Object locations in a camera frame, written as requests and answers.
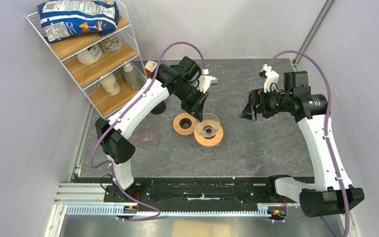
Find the wooden coaster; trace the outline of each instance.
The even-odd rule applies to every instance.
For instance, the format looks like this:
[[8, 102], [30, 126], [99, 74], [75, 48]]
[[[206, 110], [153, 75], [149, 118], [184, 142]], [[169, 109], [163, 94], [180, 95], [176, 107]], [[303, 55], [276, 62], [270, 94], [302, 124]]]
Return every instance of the wooden coaster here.
[[217, 132], [216, 136], [214, 136], [211, 139], [204, 138], [196, 132], [194, 133], [194, 136], [195, 136], [195, 139], [197, 140], [197, 142], [199, 144], [201, 144], [205, 147], [213, 147], [222, 141], [223, 134], [224, 134], [223, 128], [220, 126], [219, 131]]
[[183, 136], [194, 133], [195, 118], [187, 113], [182, 113], [174, 119], [175, 131]]

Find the wooden shelf board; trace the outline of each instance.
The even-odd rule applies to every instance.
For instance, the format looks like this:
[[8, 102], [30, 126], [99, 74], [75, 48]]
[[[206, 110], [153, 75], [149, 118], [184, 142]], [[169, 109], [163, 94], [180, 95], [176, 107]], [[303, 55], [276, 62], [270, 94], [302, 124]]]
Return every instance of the wooden shelf board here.
[[[117, 29], [115, 31], [118, 31], [128, 26], [129, 24], [130, 23], [128, 23], [126, 19], [120, 17], [120, 20], [117, 24]], [[50, 47], [53, 49], [60, 60], [64, 60], [69, 56], [77, 54], [81, 49], [88, 48], [89, 46], [104, 39], [105, 37], [107, 36], [99, 36], [99, 33], [87, 33], [85, 35], [73, 36], [56, 43], [51, 43]]]
[[80, 63], [76, 57], [66, 60], [64, 64], [73, 78], [83, 88], [137, 56], [137, 54], [137, 51], [123, 40], [123, 47], [119, 51], [115, 53], [103, 52], [100, 59], [91, 65]]
[[88, 94], [89, 99], [92, 100], [104, 118], [125, 105], [139, 92], [138, 90], [131, 89], [121, 75], [118, 75], [116, 79], [121, 87], [119, 94], [114, 96], [108, 95], [102, 86]]

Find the gray marble tabletop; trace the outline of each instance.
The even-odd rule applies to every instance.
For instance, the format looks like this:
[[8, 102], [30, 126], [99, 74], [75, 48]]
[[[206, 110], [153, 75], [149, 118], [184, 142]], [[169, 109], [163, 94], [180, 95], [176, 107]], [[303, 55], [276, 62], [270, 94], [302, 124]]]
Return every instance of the gray marble tabletop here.
[[[269, 176], [289, 174], [312, 176], [313, 168], [303, 135], [287, 113], [257, 121], [239, 118], [247, 103], [248, 91], [261, 88], [264, 80], [258, 71], [268, 59], [206, 60], [210, 75], [219, 79], [210, 87], [204, 112], [213, 113], [224, 129], [221, 143], [213, 148], [199, 145], [194, 136], [181, 136], [172, 126], [174, 118], [182, 113], [175, 96], [166, 99], [166, 111], [161, 115], [149, 114], [130, 137], [136, 147], [132, 158], [132, 172], [136, 177], [180, 176]], [[177, 61], [165, 61], [171, 65]], [[283, 73], [292, 72], [289, 59], [277, 59], [273, 69], [280, 74], [279, 87], [283, 87]], [[91, 169], [89, 161], [97, 141], [92, 117], [80, 177], [101, 177], [109, 173], [108, 167]], [[106, 160], [99, 148], [95, 163]]]

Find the gray wall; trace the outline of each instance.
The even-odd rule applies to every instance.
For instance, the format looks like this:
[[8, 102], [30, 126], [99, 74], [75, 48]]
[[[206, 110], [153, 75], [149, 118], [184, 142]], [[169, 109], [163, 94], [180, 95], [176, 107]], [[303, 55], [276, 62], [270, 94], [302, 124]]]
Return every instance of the gray wall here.
[[[379, 1], [336, 1], [307, 53], [323, 68], [333, 96], [334, 136], [345, 168], [366, 199], [355, 210], [363, 236], [379, 236]], [[313, 66], [312, 92], [323, 92]]]
[[[205, 58], [271, 58], [300, 48], [324, 0], [123, 0], [144, 60], [188, 41]], [[165, 59], [199, 58], [176, 46]]]
[[43, 236], [88, 105], [25, 18], [39, 2], [0, 2], [0, 237]]

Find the black and white robotic arm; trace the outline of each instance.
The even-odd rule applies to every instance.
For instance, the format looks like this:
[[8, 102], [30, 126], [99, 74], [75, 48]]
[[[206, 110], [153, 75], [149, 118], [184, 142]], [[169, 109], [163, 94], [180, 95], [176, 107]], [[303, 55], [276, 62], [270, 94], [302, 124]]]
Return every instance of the black and white robotic arm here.
[[108, 121], [102, 118], [96, 121], [98, 138], [116, 123], [103, 139], [101, 146], [114, 166], [116, 179], [123, 189], [134, 183], [130, 158], [135, 147], [128, 138], [143, 118], [169, 95], [174, 94], [181, 100], [184, 111], [202, 121], [207, 89], [216, 82], [215, 77], [208, 75], [208, 70], [201, 70], [188, 57], [184, 57], [178, 65], [169, 67], [161, 64], [156, 78], [148, 79], [143, 88], [120, 111], [110, 116]]
[[[306, 140], [314, 170], [314, 184], [299, 182], [288, 175], [269, 177], [268, 194], [281, 195], [300, 203], [307, 217], [341, 214], [344, 212], [341, 188], [324, 134], [327, 100], [322, 94], [311, 94], [307, 72], [284, 74], [284, 89], [278, 89], [278, 74], [264, 65], [260, 76], [265, 78], [264, 88], [249, 93], [249, 102], [241, 117], [256, 120], [256, 113], [270, 118], [278, 112], [289, 112], [298, 123]], [[346, 187], [349, 208], [364, 199], [362, 188], [354, 188], [338, 153], [332, 134], [331, 119], [328, 123], [335, 158]]]

